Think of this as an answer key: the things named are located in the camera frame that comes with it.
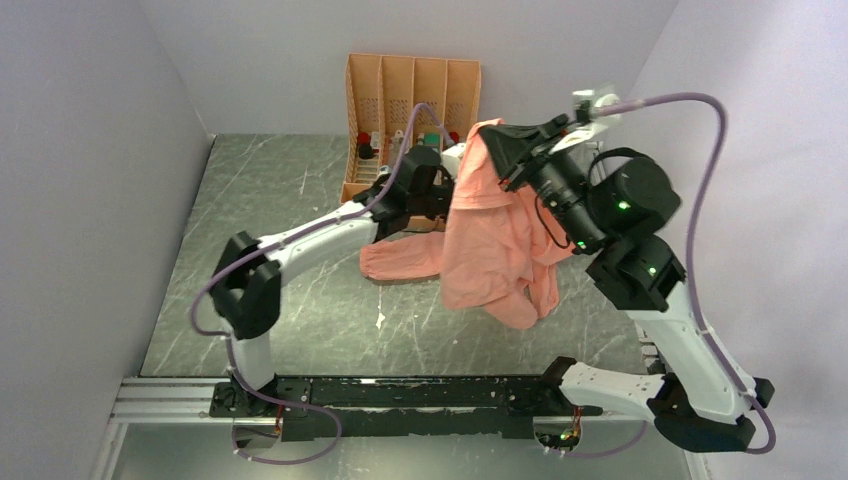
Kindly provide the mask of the pink zip-up jacket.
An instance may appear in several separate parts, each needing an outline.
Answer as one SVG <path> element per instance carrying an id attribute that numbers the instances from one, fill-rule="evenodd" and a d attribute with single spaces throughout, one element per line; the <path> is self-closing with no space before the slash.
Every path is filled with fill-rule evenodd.
<path id="1" fill-rule="evenodd" d="M 560 302 L 559 262 L 570 257 L 564 230 L 525 186 L 505 192 L 475 124 L 459 163 L 442 231 L 382 240 L 361 249 L 362 275 L 375 281 L 440 280 L 443 305 L 482 308 L 518 330 L 533 327 Z"/>

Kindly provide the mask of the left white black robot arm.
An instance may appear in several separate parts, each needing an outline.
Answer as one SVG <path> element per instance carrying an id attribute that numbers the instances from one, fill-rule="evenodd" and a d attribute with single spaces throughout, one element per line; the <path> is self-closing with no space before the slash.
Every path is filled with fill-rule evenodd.
<path id="1" fill-rule="evenodd" d="M 462 143 L 441 153 L 414 146 L 336 210 L 286 232 L 230 238 L 208 292 L 243 380 L 237 403 L 249 414 L 264 415 L 277 400 L 270 330 L 280 317 L 283 288 L 338 252 L 407 229 L 415 217 L 446 218 L 464 150 Z"/>

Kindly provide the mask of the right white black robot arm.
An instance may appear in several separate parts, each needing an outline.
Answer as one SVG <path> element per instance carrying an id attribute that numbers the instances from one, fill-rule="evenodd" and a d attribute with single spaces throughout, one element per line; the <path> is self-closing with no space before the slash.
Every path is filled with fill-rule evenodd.
<path id="1" fill-rule="evenodd" d="M 694 453 L 749 452 L 755 425 L 749 412 L 766 407 L 772 383 L 733 365 L 704 319 L 698 318 L 686 272 L 659 236 L 681 200 L 661 166 L 628 147 L 604 152 L 621 165 L 598 182 L 558 141 L 566 120 L 539 126 L 479 129 L 501 187 L 531 189 L 614 307 L 656 346 L 666 369 L 635 375 L 569 357 L 545 371 L 539 398 L 550 413 L 597 407 L 651 423 L 672 444 Z"/>

